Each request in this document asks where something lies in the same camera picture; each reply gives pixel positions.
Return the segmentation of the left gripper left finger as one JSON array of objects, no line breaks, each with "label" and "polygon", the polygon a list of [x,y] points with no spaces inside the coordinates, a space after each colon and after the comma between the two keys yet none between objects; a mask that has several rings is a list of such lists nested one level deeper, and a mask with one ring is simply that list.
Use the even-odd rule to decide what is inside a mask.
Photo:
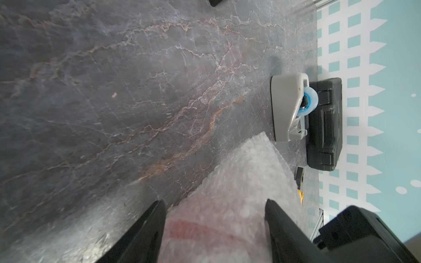
[{"label": "left gripper left finger", "polygon": [[164,201],[156,200],[129,230],[97,262],[158,262],[166,221]]}]

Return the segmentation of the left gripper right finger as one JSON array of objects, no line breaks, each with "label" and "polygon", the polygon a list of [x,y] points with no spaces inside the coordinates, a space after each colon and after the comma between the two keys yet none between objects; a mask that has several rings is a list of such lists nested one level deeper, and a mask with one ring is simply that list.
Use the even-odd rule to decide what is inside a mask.
[{"label": "left gripper right finger", "polygon": [[321,253],[286,212],[272,199],[265,204],[274,263],[327,263]]}]

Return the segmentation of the clear bubble wrap sheet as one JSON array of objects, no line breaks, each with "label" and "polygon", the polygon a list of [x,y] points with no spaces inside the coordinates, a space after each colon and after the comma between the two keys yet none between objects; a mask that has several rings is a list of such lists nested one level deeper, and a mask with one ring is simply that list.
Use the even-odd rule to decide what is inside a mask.
[{"label": "clear bubble wrap sheet", "polygon": [[305,211],[287,162],[265,133],[233,149],[166,218],[161,263],[269,263],[265,204],[304,232]]}]

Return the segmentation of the yellow blue pliers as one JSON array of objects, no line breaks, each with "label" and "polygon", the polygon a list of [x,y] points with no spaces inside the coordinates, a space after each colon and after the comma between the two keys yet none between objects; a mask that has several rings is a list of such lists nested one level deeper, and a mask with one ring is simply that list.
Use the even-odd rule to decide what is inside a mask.
[{"label": "yellow blue pliers", "polygon": [[304,181],[304,168],[303,167],[297,167],[294,178],[295,178],[295,181],[296,181],[296,184],[297,184],[297,191],[299,193],[300,203],[301,203],[301,206],[302,206],[303,205],[303,199],[304,199],[304,192],[301,189],[301,185]]}]

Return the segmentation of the black plastic tool case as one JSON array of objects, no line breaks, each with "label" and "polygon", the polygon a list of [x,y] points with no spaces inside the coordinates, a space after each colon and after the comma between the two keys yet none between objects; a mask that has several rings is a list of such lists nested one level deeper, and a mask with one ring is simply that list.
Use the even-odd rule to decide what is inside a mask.
[{"label": "black plastic tool case", "polygon": [[342,79],[310,82],[319,97],[316,109],[307,115],[307,163],[319,171],[335,170],[343,145]]}]

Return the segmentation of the white blue tape dispenser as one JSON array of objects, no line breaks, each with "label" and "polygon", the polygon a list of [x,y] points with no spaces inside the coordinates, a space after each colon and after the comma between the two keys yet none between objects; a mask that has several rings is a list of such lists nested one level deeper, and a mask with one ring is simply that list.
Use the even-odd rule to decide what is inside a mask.
[{"label": "white blue tape dispenser", "polygon": [[308,135],[305,117],[319,104],[317,92],[310,87],[306,73],[276,75],[271,78],[275,140],[289,142]]}]

